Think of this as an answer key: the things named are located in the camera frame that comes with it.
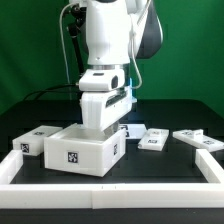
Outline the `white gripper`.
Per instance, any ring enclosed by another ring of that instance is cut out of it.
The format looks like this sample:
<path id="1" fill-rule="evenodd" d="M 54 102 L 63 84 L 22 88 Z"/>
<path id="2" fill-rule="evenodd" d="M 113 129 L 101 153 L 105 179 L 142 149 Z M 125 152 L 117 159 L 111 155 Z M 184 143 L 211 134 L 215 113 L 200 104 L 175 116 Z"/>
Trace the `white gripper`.
<path id="1" fill-rule="evenodd" d="M 84 92 L 81 98 L 83 125 L 87 129 L 105 130 L 132 108 L 131 88 L 110 92 Z"/>

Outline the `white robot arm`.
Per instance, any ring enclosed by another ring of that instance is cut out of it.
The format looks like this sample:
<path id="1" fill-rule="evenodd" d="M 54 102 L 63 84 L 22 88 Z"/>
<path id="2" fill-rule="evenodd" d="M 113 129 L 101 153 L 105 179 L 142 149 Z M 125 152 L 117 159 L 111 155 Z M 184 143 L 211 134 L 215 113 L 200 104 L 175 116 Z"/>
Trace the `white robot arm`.
<path id="1" fill-rule="evenodd" d="M 69 0 L 85 11 L 88 69 L 79 80 L 83 125 L 105 130 L 132 108 L 128 66 L 150 58 L 163 33 L 153 0 Z"/>

